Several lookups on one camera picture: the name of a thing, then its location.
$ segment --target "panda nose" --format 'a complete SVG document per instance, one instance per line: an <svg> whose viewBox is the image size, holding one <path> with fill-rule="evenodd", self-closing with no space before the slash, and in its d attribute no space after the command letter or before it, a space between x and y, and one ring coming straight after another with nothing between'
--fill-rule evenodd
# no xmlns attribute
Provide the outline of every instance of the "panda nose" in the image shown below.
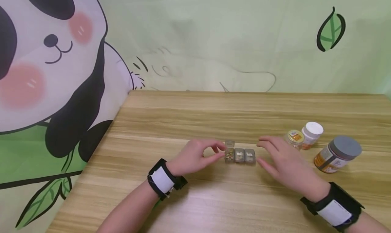
<svg viewBox="0 0 391 233"><path fill-rule="evenodd" d="M47 37L45 37L45 39L43 40L43 43L47 47L53 47L53 46L57 45L58 38L56 35L50 34Z"/></svg>

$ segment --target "white wrist patch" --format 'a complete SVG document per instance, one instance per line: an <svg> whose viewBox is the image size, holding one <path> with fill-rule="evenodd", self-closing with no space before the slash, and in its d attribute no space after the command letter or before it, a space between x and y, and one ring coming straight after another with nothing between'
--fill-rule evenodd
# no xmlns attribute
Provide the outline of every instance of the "white wrist patch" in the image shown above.
<svg viewBox="0 0 391 233"><path fill-rule="evenodd" d="M174 182L172 182L170 177L166 174L163 167L157 169L151 175L151 178L155 183L155 185L157 186L157 188L159 188L159 190L164 194L167 194L167 192L169 192L169 190L171 190L173 185L175 184Z"/></svg>
<svg viewBox="0 0 391 233"><path fill-rule="evenodd" d="M336 200L332 200L324 209L317 213L332 226L342 225L352 217L352 214Z"/></svg>

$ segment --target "finger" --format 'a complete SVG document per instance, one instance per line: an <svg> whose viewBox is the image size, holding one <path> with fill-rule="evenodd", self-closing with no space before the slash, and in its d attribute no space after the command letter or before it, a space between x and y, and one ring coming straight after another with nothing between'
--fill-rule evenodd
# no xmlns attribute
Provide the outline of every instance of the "finger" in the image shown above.
<svg viewBox="0 0 391 233"><path fill-rule="evenodd" d="M224 153L216 153L212 156L206 157L202 159L203 166L209 166L212 163L217 162L220 158L224 157Z"/></svg>
<svg viewBox="0 0 391 233"><path fill-rule="evenodd" d="M273 146L273 144L270 143L269 141L258 141L257 146L266 149L266 151L270 154L273 160L276 158L276 155L279 153L277 148Z"/></svg>
<svg viewBox="0 0 391 233"><path fill-rule="evenodd" d="M275 146L277 150L282 149L283 146L285 145L284 143L285 141L283 140L283 138L278 136L261 136L259 138L259 141L268 141L272 143L272 145Z"/></svg>
<svg viewBox="0 0 391 233"><path fill-rule="evenodd" d="M212 146L212 149L214 153L219 153L219 149L217 148L217 146Z"/></svg>
<svg viewBox="0 0 391 233"><path fill-rule="evenodd" d="M220 150L225 151L225 149L227 148L222 141L215 139L201 139L200 143L203 149L206 149L208 147L217 147Z"/></svg>
<svg viewBox="0 0 391 233"><path fill-rule="evenodd" d="M278 171L276 170L275 167L271 166L270 164L268 164L265 160L263 160L262 158L257 158L257 162L259 163L259 165L264 168L273 178L275 178L276 180L278 180Z"/></svg>

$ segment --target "pink cheek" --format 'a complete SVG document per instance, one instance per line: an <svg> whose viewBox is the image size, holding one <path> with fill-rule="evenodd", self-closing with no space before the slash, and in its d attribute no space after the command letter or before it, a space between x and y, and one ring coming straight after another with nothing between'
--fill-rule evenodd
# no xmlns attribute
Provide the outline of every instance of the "pink cheek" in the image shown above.
<svg viewBox="0 0 391 233"><path fill-rule="evenodd" d="M69 20L72 37L82 45L90 42L92 37L92 21L82 12L76 12Z"/></svg>
<svg viewBox="0 0 391 233"><path fill-rule="evenodd" d="M0 80L0 104L10 109L26 109L39 103L45 94L46 81L35 66L11 66Z"/></svg>

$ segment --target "panda eye patch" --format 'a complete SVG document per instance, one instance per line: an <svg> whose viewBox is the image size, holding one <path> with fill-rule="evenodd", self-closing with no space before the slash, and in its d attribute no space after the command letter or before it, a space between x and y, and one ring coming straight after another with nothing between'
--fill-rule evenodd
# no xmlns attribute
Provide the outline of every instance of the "panda eye patch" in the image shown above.
<svg viewBox="0 0 391 233"><path fill-rule="evenodd" d="M16 52L16 44L15 26L0 6L0 79L4 78L10 69Z"/></svg>
<svg viewBox="0 0 391 233"><path fill-rule="evenodd" d="M61 20L70 19L75 13L73 0L29 0L39 11Z"/></svg>

